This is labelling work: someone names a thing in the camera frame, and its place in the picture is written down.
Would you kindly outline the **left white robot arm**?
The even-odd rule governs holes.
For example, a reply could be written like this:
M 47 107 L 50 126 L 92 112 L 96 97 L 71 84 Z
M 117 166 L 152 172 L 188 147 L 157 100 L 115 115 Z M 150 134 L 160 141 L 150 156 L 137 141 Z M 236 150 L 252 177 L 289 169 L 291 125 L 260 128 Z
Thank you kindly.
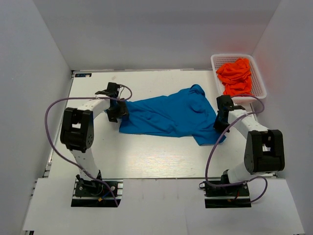
M 125 88 L 124 85 L 110 82 L 105 90 L 97 91 L 85 104 L 64 110 L 60 141 L 74 156 L 75 163 L 79 165 L 79 177 L 88 181 L 86 188 L 92 195 L 99 195 L 103 191 L 101 171 L 91 150 L 94 120 L 103 112 L 113 123 L 129 116 L 126 99 L 120 97 Z

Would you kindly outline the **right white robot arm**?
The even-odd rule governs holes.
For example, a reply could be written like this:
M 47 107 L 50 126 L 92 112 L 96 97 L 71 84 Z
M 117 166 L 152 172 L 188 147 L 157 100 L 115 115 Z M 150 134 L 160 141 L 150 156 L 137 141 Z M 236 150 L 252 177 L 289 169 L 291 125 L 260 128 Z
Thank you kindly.
M 226 195 L 233 195 L 239 185 L 267 173 L 285 168 L 283 134 L 258 123 L 253 112 L 234 104 L 230 95 L 217 97 L 218 112 L 213 128 L 220 134 L 217 142 L 234 127 L 246 139 L 243 161 L 226 170 L 219 186 Z

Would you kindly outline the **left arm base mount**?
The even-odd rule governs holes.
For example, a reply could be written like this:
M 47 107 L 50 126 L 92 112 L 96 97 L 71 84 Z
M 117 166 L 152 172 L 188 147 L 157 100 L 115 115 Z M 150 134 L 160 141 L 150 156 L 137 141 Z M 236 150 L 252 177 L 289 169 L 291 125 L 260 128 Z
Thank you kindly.
M 76 175 L 71 207 L 117 208 L 122 199 L 123 180 L 108 180 L 106 184 Z

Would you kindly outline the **blue t shirt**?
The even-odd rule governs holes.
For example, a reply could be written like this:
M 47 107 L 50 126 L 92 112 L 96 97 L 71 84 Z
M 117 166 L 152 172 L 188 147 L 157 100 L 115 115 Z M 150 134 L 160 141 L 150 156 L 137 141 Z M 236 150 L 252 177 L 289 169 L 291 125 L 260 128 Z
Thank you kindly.
M 192 136 L 196 143 L 222 143 L 226 137 L 213 128 L 216 113 L 198 84 L 169 96 L 127 101 L 129 116 L 121 120 L 123 134 L 162 137 Z

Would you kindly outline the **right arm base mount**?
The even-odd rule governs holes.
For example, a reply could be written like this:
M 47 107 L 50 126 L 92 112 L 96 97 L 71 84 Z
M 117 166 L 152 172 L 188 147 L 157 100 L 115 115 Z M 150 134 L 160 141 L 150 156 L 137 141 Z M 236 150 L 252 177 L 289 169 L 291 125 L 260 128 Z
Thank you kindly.
M 204 191 L 206 209 L 251 208 L 247 185 L 222 188 L 209 186 L 203 181 L 199 188 Z

